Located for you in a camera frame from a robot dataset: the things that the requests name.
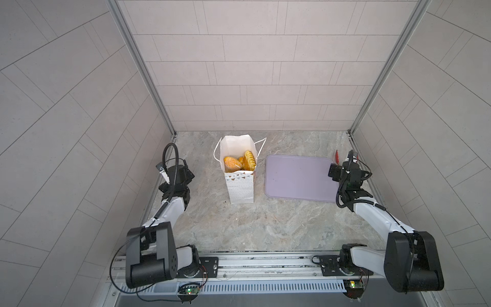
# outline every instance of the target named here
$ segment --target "metal frame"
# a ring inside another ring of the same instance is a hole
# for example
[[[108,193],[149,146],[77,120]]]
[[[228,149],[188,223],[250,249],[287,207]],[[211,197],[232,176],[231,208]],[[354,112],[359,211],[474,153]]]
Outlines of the metal frame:
[[[116,25],[119,28],[119,31],[121,32],[121,36],[123,37],[132,58],[135,60],[136,67],[138,68],[138,71],[140,71],[141,77],[143,78],[143,82],[145,82],[145,85],[148,91],[150,92],[150,95],[152,96],[155,104],[157,105],[160,114],[164,118],[164,121],[167,124],[167,127],[169,128],[171,134],[175,136],[176,131],[172,126],[172,122],[170,121],[167,112],[165,111],[164,104],[162,103],[162,99],[160,98],[159,93],[157,92],[157,89],[153,84],[152,78],[150,77],[150,73],[148,72],[148,69],[145,66],[145,61],[143,60],[143,57],[141,56],[141,53],[138,50],[136,42],[133,39],[133,36],[130,32],[130,28],[128,27],[128,24],[126,23],[126,20],[124,19],[123,14],[121,13],[121,9],[119,7],[119,4],[117,3],[117,0],[106,0],[106,3],[108,5],[109,11],[111,12],[111,15],[114,18],[114,21],[116,21]]]
[[[367,98],[365,99],[365,102],[360,108],[360,111],[358,115],[356,116],[356,119],[354,120],[353,124],[351,125],[351,128],[348,129],[348,132],[352,135],[355,133],[355,131],[358,129],[361,120],[365,116],[365,114],[368,112],[368,108],[372,105],[373,101],[375,100],[377,94],[379,93],[380,89],[382,88],[382,85],[384,84],[385,80],[387,80],[387,77],[394,67],[395,63],[397,62],[397,59],[401,55],[404,47],[407,45],[409,42],[409,39],[411,38],[411,35],[413,34],[414,30],[418,26],[419,22],[423,18],[423,15],[426,13],[426,8],[430,4],[431,0],[419,0],[416,6],[414,7],[414,10],[412,11],[408,22],[406,22],[406,25],[404,26],[404,29],[401,32],[401,35],[397,39],[397,42],[392,49],[392,52],[390,53],[387,61],[382,67],[382,70],[380,71],[379,75],[377,76],[377,79],[375,80],[375,83],[372,86],[372,89],[368,93]]]

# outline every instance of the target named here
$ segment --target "bread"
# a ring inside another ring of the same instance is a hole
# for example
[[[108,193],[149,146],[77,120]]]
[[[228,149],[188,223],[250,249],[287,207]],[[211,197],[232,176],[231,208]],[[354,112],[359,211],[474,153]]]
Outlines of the bread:
[[[239,160],[232,157],[223,158],[223,163],[225,164],[225,172],[233,173],[235,171],[241,170],[243,165],[239,162]]]
[[[252,152],[246,150],[244,153],[244,170],[255,170],[256,169],[256,160],[254,160],[254,156]]]

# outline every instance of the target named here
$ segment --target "gray stone surface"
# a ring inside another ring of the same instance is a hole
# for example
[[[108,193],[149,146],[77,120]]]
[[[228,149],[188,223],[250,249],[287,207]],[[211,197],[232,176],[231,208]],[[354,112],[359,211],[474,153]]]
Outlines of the gray stone surface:
[[[335,203],[270,198],[264,194],[265,162],[270,154],[328,157],[336,149],[343,160],[351,149],[345,132],[249,132],[267,137],[258,158],[254,203],[231,205],[213,149],[220,137],[247,132],[179,132],[179,156],[195,178],[191,200],[173,228],[177,246],[195,244],[200,251],[328,251],[344,243],[363,243],[377,250],[385,244],[375,230],[349,209]],[[160,207],[159,191],[151,215]]]

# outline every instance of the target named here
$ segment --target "purple cutting board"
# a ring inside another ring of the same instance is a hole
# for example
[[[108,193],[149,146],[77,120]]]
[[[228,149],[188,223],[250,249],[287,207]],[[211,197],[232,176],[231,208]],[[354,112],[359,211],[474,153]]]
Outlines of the purple cutting board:
[[[269,155],[265,193],[269,197],[336,202],[338,183],[328,177],[328,158]]]

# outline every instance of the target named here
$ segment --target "black mounting plate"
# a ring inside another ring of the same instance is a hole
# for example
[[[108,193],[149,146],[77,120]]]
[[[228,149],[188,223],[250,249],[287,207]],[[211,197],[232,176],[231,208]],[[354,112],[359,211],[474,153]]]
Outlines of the black mounting plate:
[[[200,257],[199,264],[204,266],[206,272],[208,273],[208,278],[216,278],[218,275],[218,257]],[[202,278],[203,273],[198,271],[196,276],[185,276],[182,272],[182,269],[177,271],[176,278]]]
[[[322,276],[349,276],[344,274],[340,267],[337,255],[323,255],[316,256],[316,259],[319,260],[319,265],[321,266]],[[360,267],[353,266],[349,268],[351,272],[355,272],[354,276],[360,275]],[[364,274],[373,275],[373,272],[363,268]]]

